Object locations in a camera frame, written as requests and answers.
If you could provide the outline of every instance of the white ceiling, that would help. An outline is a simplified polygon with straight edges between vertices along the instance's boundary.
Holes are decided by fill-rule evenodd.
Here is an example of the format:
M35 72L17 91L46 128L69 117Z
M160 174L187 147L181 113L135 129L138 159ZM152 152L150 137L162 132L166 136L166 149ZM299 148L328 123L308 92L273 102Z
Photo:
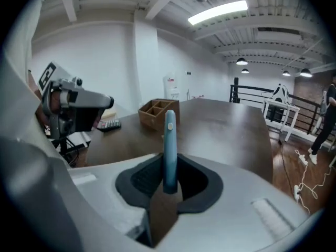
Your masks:
M148 10L152 0L73 0L70 9L65 1L45 0L40 21L47 22L64 15L77 20L76 14L92 9L122 9L132 14L136 9ZM298 59L291 66L314 67L334 61L335 52L322 32L318 16L306 0L246 0L249 7L246 12L216 17L195 26L187 21L206 9L234 1L239 0L170 0L156 18L184 31L188 38L199 44L209 46L227 62L243 56L251 62L285 65L300 57L322 37L320 43L303 55L304 60ZM263 27L272 30L261 31ZM291 30L284 33L278 28Z

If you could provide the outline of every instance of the person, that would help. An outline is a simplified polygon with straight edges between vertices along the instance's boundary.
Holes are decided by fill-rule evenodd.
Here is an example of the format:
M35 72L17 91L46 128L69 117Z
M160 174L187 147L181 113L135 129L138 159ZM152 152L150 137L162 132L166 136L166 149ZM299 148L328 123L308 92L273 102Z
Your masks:
M328 138L336 123L336 72L332 75L332 84L327 91L328 109L324 116L323 129L316 137L314 144L308 150L309 158L313 164L317 164L317 152L319 151L323 142Z

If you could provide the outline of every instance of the fluorescent light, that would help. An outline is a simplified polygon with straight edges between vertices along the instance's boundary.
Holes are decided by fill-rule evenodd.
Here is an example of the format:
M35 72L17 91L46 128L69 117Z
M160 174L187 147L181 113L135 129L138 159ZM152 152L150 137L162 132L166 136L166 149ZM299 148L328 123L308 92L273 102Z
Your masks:
M289 76L290 76L290 73L289 73L288 71L284 71L284 72L282 73L282 75L283 75L283 76L286 76L286 77L289 77Z
M236 62L238 65L247 65L248 62L244 58L239 58Z
M306 77L306 78L311 78L313 75L307 68L303 68L300 73L301 76Z
M228 14L228 13L232 13L236 11L242 11L242 10L245 11L247 10L247 8L248 7L247 7L245 0L237 1L237 2L228 3L228 4L221 5L221 6L210 8L206 11L196 14L195 16L190 17L188 21L192 25L195 25L204 20L219 16L219 15Z

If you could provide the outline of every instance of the brown wooden table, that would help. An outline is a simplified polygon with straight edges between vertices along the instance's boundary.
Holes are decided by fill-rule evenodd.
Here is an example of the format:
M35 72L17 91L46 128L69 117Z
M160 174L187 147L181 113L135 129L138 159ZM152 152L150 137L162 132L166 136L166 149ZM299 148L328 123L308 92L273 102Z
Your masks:
M138 114L120 121L120 130L95 130L87 153L89 165L163 151L162 133L141 125ZM180 102L177 151L241 167L272 182L272 149L258 108L207 99Z

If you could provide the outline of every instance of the wooden box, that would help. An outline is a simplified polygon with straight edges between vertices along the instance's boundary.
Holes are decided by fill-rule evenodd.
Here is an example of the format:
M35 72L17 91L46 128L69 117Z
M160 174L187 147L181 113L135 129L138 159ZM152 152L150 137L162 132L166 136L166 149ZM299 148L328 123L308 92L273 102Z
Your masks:
M167 110L174 110L176 124L180 123L180 103L177 100L155 99L138 110L140 122L157 131L163 131Z

